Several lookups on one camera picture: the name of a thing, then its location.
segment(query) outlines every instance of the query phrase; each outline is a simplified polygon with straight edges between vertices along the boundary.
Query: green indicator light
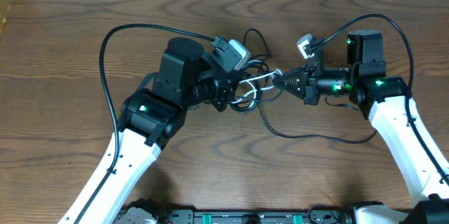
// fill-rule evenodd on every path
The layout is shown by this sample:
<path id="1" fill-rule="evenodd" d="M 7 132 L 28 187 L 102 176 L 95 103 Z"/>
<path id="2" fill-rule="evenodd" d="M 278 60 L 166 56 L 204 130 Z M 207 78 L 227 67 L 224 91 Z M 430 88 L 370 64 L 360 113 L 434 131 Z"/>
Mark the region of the green indicator light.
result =
<path id="1" fill-rule="evenodd" d="M 334 84 L 334 91 L 338 91 L 338 90 L 341 90 L 342 89 L 342 86 L 341 85 L 339 85 L 339 84 Z"/>
<path id="2" fill-rule="evenodd" d="M 304 222 L 302 222 L 302 216 L 297 214 L 293 216 L 293 224 L 304 224 Z"/>
<path id="3" fill-rule="evenodd" d="M 141 105 L 141 106 L 139 107 L 139 110 L 142 111 L 142 112 L 146 112 L 146 111 L 148 111 L 148 107 L 146 107 L 146 106 L 144 106 L 144 105 Z"/>
<path id="4" fill-rule="evenodd" d="M 212 224 L 212 215 L 211 214 L 203 214 L 203 224 Z"/>

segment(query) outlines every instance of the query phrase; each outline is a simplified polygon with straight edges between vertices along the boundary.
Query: green led light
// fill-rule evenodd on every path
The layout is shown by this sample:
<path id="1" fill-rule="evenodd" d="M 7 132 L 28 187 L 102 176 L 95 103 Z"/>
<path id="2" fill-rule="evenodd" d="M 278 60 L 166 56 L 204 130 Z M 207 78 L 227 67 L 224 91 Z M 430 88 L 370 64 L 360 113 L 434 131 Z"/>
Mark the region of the green led light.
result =
<path id="1" fill-rule="evenodd" d="M 334 84 L 334 91 L 338 91 L 338 90 L 341 90 L 342 89 L 342 86 L 341 85 L 339 85 L 339 84 Z"/>
<path id="2" fill-rule="evenodd" d="M 142 112 L 146 112 L 146 111 L 148 111 L 148 107 L 146 107 L 146 106 L 144 106 L 144 105 L 141 105 L 141 106 L 139 107 L 139 110 L 142 111 Z"/>

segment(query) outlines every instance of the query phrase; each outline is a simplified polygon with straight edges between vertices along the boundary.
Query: wood grain surface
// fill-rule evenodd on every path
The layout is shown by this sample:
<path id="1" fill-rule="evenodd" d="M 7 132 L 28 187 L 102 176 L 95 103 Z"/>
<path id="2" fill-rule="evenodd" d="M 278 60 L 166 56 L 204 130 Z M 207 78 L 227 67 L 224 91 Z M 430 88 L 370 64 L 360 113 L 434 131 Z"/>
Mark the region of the wood grain surface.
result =
<path id="1" fill-rule="evenodd" d="M 427 129 L 449 155 L 449 0 L 14 0 L 0 39 L 0 223 L 54 223 L 98 165 L 112 123 L 98 73 L 98 51 L 117 25 L 150 22 L 241 39 L 251 27 L 267 38 L 273 68 L 302 65 L 296 41 L 326 37 L 348 20 L 383 13 L 407 34 L 415 55 L 414 97 Z M 400 36 L 382 20 L 351 29 L 384 35 L 388 74 L 408 78 Z M 174 34 L 130 29 L 112 37 L 106 72 L 116 110 L 148 72 L 157 72 Z M 346 65 L 346 36 L 326 47 L 329 66 Z M 248 41 L 262 52 L 257 37 Z M 286 93 L 264 105 L 281 132 L 358 140 L 372 129 L 360 113 L 305 106 Z M 259 115 L 203 105 L 144 173 L 127 202 L 151 197 L 198 209 L 305 209 L 379 200 L 411 201 L 381 137 L 362 145 L 289 140 Z"/>

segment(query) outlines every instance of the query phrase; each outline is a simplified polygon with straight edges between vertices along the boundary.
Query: black wire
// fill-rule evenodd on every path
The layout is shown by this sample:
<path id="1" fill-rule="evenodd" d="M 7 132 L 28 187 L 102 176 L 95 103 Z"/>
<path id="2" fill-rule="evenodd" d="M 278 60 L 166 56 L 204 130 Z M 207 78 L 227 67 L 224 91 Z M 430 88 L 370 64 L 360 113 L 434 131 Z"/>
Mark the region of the black wire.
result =
<path id="1" fill-rule="evenodd" d="M 326 102 L 326 104 L 328 104 L 328 105 L 330 105 L 330 106 L 346 107 L 346 108 L 349 108 L 349 109 L 354 110 L 354 111 L 360 111 L 360 109 L 357 109 L 357 108 L 353 107 L 353 106 L 350 105 L 350 104 L 336 104 L 336 105 L 330 104 L 330 103 L 328 102 L 329 96 L 330 96 L 330 95 L 327 95 L 327 96 L 326 96 L 326 98 L 324 99 L 324 102 Z"/>
<path id="2" fill-rule="evenodd" d="M 262 40 L 262 42 L 264 44 L 265 50 L 266 50 L 267 54 L 269 54 L 268 53 L 269 49 L 268 49 L 267 41 L 265 41 L 265 38 L 262 35 L 262 33 L 260 33 L 259 30 L 255 29 L 255 28 L 250 28 L 250 29 L 246 30 L 245 35 L 243 36 L 243 46 L 246 46 L 246 38 L 248 36 L 248 33 L 251 32 L 251 31 L 252 32 L 256 32 L 257 34 L 259 34 L 259 36 L 260 36 L 260 38 L 261 38 L 261 40 Z"/>
<path id="3" fill-rule="evenodd" d="M 408 54 L 408 60 L 409 60 L 409 63 L 410 63 L 410 69 L 409 69 L 410 70 L 410 76 L 408 78 L 408 85 L 407 85 L 407 91 L 406 91 L 406 104 L 405 104 L 407 120 L 408 120 L 408 123 L 410 124 L 410 126 L 412 127 L 413 133 L 415 133 L 416 138 L 420 142 L 422 148 L 426 152 L 426 154 L 429 157 L 429 159 L 432 162 L 432 164 L 435 166 L 435 169 L 440 174 L 442 180 L 444 180 L 446 182 L 446 185 L 449 186 L 449 177 L 448 177 L 448 175 L 444 173 L 444 170 L 441 168 L 441 166 L 438 163 L 438 161 L 436 161 L 436 158 L 431 153 L 430 149 L 427 147 L 426 143 L 422 139 L 422 136 L 420 135 L 420 132 L 417 130 L 415 122 L 414 122 L 414 119 L 412 117 L 412 114 L 411 114 L 411 111 L 410 111 L 410 99 L 412 98 L 412 85 L 413 85 L 413 53 L 412 53 L 412 48 L 410 46 L 410 43 L 408 42 L 406 34 L 404 34 L 402 29 L 392 19 L 388 18 L 387 16 L 385 16 L 383 14 L 378 14 L 378 13 L 372 13 L 372 14 L 359 16 L 359 17 L 354 18 L 353 20 L 349 21 L 348 23 L 346 23 L 344 26 L 339 28 L 335 33 L 333 33 L 331 36 L 329 36 L 324 41 L 317 43 L 315 46 L 311 46 L 311 49 L 313 51 L 315 51 L 319 47 L 324 46 L 332 38 L 334 38 L 340 32 L 345 30 L 348 26 L 354 24 L 355 22 L 357 22 L 359 20 L 363 20 L 363 19 L 366 19 L 366 18 L 382 18 L 382 19 L 386 20 L 390 25 L 392 25 L 394 27 L 394 29 L 396 29 L 396 31 L 398 31 L 398 33 L 401 35 L 401 38 L 402 38 L 404 44 L 406 45 L 407 54 Z"/>
<path id="4" fill-rule="evenodd" d="M 147 74 L 143 78 L 143 80 L 140 82 L 139 87 L 135 90 L 135 92 L 137 93 L 137 92 L 143 90 L 143 88 L 145 88 L 147 86 L 147 84 L 158 74 L 159 73 L 157 73 L 157 72 Z"/>
<path id="5" fill-rule="evenodd" d="M 213 38 L 208 37 L 206 35 L 196 34 L 196 33 L 193 33 L 193 32 L 187 32 L 187 31 L 184 31 L 184 30 L 179 30 L 179 29 L 175 29 L 175 28 L 171 28 L 171 27 L 164 27 L 164 26 L 161 26 L 161 25 L 153 25 L 153 24 L 127 24 L 127 25 L 121 25 L 121 26 L 115 27 L 114 29 L 112 29 L 111 31 L 109 31 L 107 33 L 106 37 L 103 39 L 103 43 L 101 44 L 100 57 L 99 57 L 100 63 L 99 63 L 99 65 L 100 65 L 101 83 L 103 85 L 103 91 L 105 92 L 105 97 L 106 97 L 107 105 L 109 107 L 109 112 L 111 113 L 112 123 L 114 125 L 114 135 L 115 135 L 114 158 L 112 159 L 111 166 L 107 169 L 107 172 L 106 172 L 105 176 L 100 181 L 100 183 L 98 184 L 97 188 L 92 193 L 91 197 L 86 202 L 86 204 L 84 205 L 82 210 L 79 212 L 79 215 L 78 215 L 78 217 L 76 218 L 76 220 L 74 222 L 75 224 L 79 223 L 79 221 L 83 218 L 83 216 L 86 213 L 88 207 L 92 204 L 93 200 L 95 199 L 95 196 L 97 196 L 97 194 L 101 190 L 102 186 L 106 183 L 106 180 L 109 178 L 111 173 L 115 173 L 114 167 L 115 167 L 115 165 L 117 163 L 117 160 L 119 158 L 119 152 L 120 152 L 120 137 L 119 137 L 119 127 L 118 127 L 118 124 L 117 124 L 117 118 L 116 118 L 116 115 L 115 115 L 114 105 L 112 104 L 111 95 L 109 93 L 109 89 L 107 87 L 107 82 L 106 82 L 105 50 L 106 50 L 107 42 L 109 41 L 109 39 L 111 38 L 111 36 L 115 32 L 118 32 L 118 31 L 123 30 L 123 29 L 134 28 L 134 27 L 160 29 L 160 30 L 165 30 L 165 31 L 169 31 L 169 32 L 175 32 L 175 33 L 178 33 L 178 34 L 183 34 L 183 35 L 187 35 L 187 36 L 191 36 L 191 37 L 205 39 L 205 40 L 208 40 L 208 41 L 214 41 Z"/>
<path id="6" fill-rule="evenodd" d="M 354 72 L 356 71 L 356 67 L 357 65 L 361 64 L 362 62 L 355 62 L 352 65 L 352 69 L 351 69 L 351 77 L 349 78 L 349 84 L 351 84 L 352 87 L 354 87 Z"/>
<path id="7" fill-rule="evenodd" d="M 264 62 L 267 59 L 271 58 L 272 54 L 268 48 L 267 41 L 265 41 L 265 38 L 262 35 L 262 33 L 259 32 L 259 30 L 255 29 L 255 28 L 250 28 L 250 29 L 246 30 L 245 35 L 243 36 L 243 46 L 246 46 L 246 38 L 247 38 L 249 32 L 255 32 L 255 33 L 259 34 L 259 37 L 262 40 L 262 43 L 264 44 L 264 47 L 265 47 L 265 54 L 254 55 L 254 56 L 250 57 L 250 59 L 248 61 L 254 60 L 259 57 L 264 57 L 264 59 L 261 59 L 261 61 Z"/>
<path id="8" fill-rule="evenodd" d="M 266 67 L 265 70 L 264 70 L 264 69 L 262 69 L 262 70 L 264 70 L 264 71 L 269 71 L 269 66 L 268 66 L 268 64 L 265 63 L 264 61 L 248 63 L 245 67 L 243 67 L 243 70 L 246 70 L 246 69 L 251 68 L 251 67 L 261 67 L 261 68 L 262 68 L 262 66 L 265 66 L 265 67 Z"/>
<path id="9" fill-rule="evenodd" d="M 310 222 L 311 222 L 311 224 L 318 224 L 318 223 L 316 223 L 315 222 L 315 220 L 312 220 L 311 219 L 311 211 L 312 211 L 312 209 L 315 209 L 315 208 L 318 208 L 318 207 L 321 207 L 321 208 L 328 208 L 326 205 L 323 205 L 323 204 L 317 204 L 317 205 L 314 205 L 313 207 L 311 207 L 308 211 L 307 211 L 307 213 L 306 213 L 306 216 L 308 217 L 308 219 L 310 220 Z M 336 223 L 333 223 L 333 224 L 337 224 L 337 223 L 339 223 L 340 221 L 337 219 L 337 217 L 335 217 L 335 214 L 332 212 L 332 210 L 327 210 L 327 211 L 329 211 L 330 212 L 330 214 L 332 215 L 332 217 L 337 221 Z"/>
<path id="10" fill-rule="evenodd" d="M 243 99 L 243 100 L 255 101 L 255 102 L 273 102 L 273 101 L 275 101 L 277 98 L 279 98 L 279 97 L 282 95 L 282 93 L 283 93 L 283 90 L 280 89 L 279 92 L 278 92 L 273 98 L 266 99 L 266 100 L 263 100 L 263 99 L 247 98 L 247 97 L 237 96 L 237 95 L 235 95 L 234 98 L 241 98 L 241 99 Z"/>
<path id="11" fill-rule="evenodd" d="M 258 69 L 257 73 L 266 71 L 266 69 L 264 69 L 263 67 L 260 67 L 259 65 L 245 66 L 245 67 L 243 68 L 243 70 L 247 70 L 247 69 L 250 69 L 250 68 L 256 68 L 256 69 Z"/>
<path id="12" fill-rule="evenodd" d="M 262 108 L 260 106 L 257 107 L 259 109 L 260 118 L 262 119 L 263 124 L 265 127 L 272 132 L 274 135 L 282 137 L 282 138 L 288 138 L 288 139 L 299 139 L 299 138 L 323 138 L 327 140 L 334 140 L 338 143 L 347 143 L 347 144 L 360 144 L 360 143 L 367 143 L 369 140 L 371 140 L 377 133 L 377 131 L 374 131 L 370 136 L 368 136 L 364 140 L 345 140 L 337 137 L 330 137 L 330 136 L 322 136 L 322 135 L 316 135 L 316 134 L 309 134 L 309 135 L 301 135 L 301 136 L 289 136 L 283 133 L 279 133 L 276 129 L 270 125 L 267 118 L 264 116 Z"/>

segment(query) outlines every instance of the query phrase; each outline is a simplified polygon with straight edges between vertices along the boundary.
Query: white cable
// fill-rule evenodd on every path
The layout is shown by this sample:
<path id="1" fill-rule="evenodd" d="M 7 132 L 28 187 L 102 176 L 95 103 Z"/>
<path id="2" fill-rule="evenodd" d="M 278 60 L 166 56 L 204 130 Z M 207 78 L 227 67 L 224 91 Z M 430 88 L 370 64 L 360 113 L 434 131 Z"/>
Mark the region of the white cable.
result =
<path id="1" fill-rule="evenodd" d="M 279 75 L 282 76 L 282 71 L 281 71 L 280 69 L 276 69 L 275 71 L 270 72 L 269 74 L 265 74 L 265 75 L 260 76 L 260 77 L 253 77 L 253 78 L 249 78 L 249 79 L 245 79 L 245 80 L 240 81 L 240 82 L 239 82 L 240 84 L 242 84 L 242 83 L 248 83 L 248 84 L 251 85 L 251 87 L 253 87 L 253 89 L 252 89 L 251 91 L 247 92 L 245 95 L 243 95 L 243 97 L 246 98 L 246 96 L 250 95 L 251 93 L 256 94 L 257 89 L 254 87 L 254 85 L 253 85 L 250 81 L 252 81 L 252 80 L 257 80 L 257 79 L 261 79 L 261 78 L 268 77 L 268 76 L 270 76 L 270 77 L 272 78 L 272 80 L 273 80 L 273 78 L 274 78 L 274 77 L 273 77 L 273 74 L 275 74 L 275 73 L 277 73 L 277 74 L 279 74 Z M 260 90 L 261 90 L 261 91 L 266 91 L 266 90 L 269 90 L 269 89 L 272 89 L 272 88 L 274 88 L 274 85 L 271 85 L 271 86 L 268 86 L 268 87 L 261 88 Z M 232 103 L 232 104 L 236 104 L 236 103 L 241 102 L 242 100 L 243 100 L 243 98 L 239 98 L 238 100 L 233 101 L 233 102 L 231 102 L 231 103 Z"/>
<path id="2" fill-rule="evenodd" d="M 261 63 L 262 61 L 261 61 L 261 60 L 251 60 L 251 61 L 247 62 L 246 65 L 248 66 L 249 64 L 251 64 L 251 63 L 253 63 L 253 62 L 259 62 L 259 63 Z"/>
<path id="3" fill-rule="evenodd" d="M 271 76 L 271 75 L 273 75 L 273 74 L 277 73 L 277 72 L 278 72 L 278 70 L 279 70 L 279 69 L 276 69 L 275 71 L 273 71 L 273 72 L 270 72 L 270 73 L 268 73 L 268 74 L 265 74 L 265 75 L 262 75 L 262 76 L 258 76 L 258 77 L 251 77 L 251 78 L 249 78 L 249 79 L 245 79 L 245 80 L 242 80 L 242 81 L 240 81 L 240 82 L 239 82 L 239 84 L 242 84 L 242 83 L 244 83 L 244 82 L 249 82 L 249 81 L 253 81 L 253 80 L 257 80 L 257 79 L 262 79 L 262 78 L 265 78 L 265 77 Z"/>

